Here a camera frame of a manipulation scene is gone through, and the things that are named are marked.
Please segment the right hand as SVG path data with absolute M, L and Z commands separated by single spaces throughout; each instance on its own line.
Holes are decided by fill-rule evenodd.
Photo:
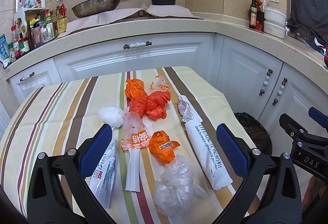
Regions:
M 313 200 L 312 197 L 313 197 L 313 194 L 315 193 L 315 188 L 318 186 L 320 187 L 320 189 L 318 191 L 319 197 L 322 197 L 327 189 L 327 185 L 321 185 L 321 180 L 318 179 L 316 176 L 312 176 L 310 178 L 309 184 L 307 186 L 307 189 L 306 189 L 306 192 L 304 195 L 304 199 L 302 201 L 303 209 L 308 207 L 309 204 L 312 202 L 312 200 Z

